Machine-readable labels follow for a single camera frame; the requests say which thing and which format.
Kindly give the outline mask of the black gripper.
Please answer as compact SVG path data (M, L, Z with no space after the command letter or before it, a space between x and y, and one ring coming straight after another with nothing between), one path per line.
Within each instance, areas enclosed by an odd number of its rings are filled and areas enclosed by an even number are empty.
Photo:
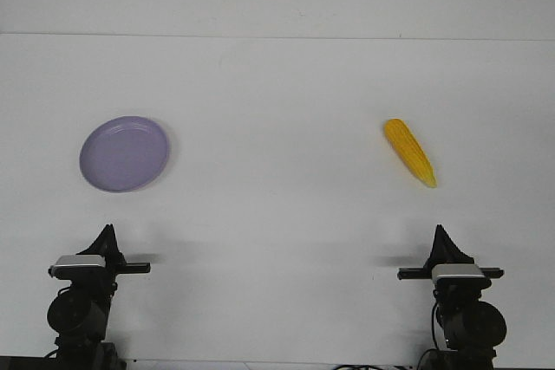
M441 263L476 264L484 273L483 279L444 279L433 283L431 270ZM437 224L434 231L434 240L428 259L421 267L402 267L397 271L399 280L429 280L434 286L436 297L465 297L480 299L482 292L489 289L493 280L504 276L500 267L481 267L475 259L454 243L441 224Z
M151 270L150 263L127 263L120 251L114 226L106 225L99 236L79 255L110 256L106 261L106 270L88 272L85 276L71 282L90 288L91 290L111 290L118 275L147 274Z

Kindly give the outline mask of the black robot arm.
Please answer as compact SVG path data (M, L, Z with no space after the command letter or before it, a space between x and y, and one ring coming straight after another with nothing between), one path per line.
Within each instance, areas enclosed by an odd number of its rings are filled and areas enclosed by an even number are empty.
M126 369L116 346L106 341L108 317L120 275L148 274L150 263L129 263L112 224L85 250L61 256L49 266L51 277L68 281L47 311L57 333L56 349L43 357L1 357L2 369Z
M419 359L418 369L492 369L495 348L506 338L501 312L481 300L482 292L505 274L480 267L458 248L438 224L428 259L420 268L400 268L400 280L429 280L433 346Z

